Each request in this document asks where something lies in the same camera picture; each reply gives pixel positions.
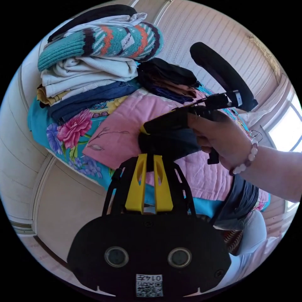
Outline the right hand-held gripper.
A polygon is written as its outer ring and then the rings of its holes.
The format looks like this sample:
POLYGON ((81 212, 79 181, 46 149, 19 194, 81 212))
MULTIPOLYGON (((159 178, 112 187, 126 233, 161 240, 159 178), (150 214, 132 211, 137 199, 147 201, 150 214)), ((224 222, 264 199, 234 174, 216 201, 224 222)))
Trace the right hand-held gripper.
POLYGON ((213 120, 215 110, 235 106, 235 93, 214 94, 145 122, 140 128, 144 134, 144 152, 175 161, 200 151, 197 137, 188 126, 188 113, 213 120))

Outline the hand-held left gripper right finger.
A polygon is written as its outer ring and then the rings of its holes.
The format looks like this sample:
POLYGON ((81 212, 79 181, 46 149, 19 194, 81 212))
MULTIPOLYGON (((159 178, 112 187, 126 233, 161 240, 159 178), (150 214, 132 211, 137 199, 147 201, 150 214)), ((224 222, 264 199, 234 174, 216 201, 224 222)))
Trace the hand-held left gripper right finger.
POLYGON ((155 211, 171 212, 173 201, 162 156, 154 155, 155 211))

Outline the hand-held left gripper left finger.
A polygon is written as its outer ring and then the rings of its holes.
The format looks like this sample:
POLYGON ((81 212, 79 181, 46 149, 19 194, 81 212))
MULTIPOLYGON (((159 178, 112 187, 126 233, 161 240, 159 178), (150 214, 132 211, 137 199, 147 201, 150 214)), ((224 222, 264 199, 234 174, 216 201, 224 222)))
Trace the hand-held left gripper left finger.
POLYGON ((140 154, 138 155, 134 166, 134 172, 129 186, 127 200, 125 203, 125 208, 127 211, 144 211, 146 170, 147 154, 140 154))

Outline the person's right hand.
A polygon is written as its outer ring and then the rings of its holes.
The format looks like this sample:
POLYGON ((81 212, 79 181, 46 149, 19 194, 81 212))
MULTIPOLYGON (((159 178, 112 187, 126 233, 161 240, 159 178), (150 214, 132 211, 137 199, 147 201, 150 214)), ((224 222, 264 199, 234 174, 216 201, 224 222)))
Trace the person's right hand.
POLYGON ((221 111, 213 113, 214 121, 191 113, 187 115, 188 126, 197 135, 201 150, 210 153, 214 149, 224 168, 250 180, 247 173, 255 160, 258 143, 251 141, 228 115, 221 111))

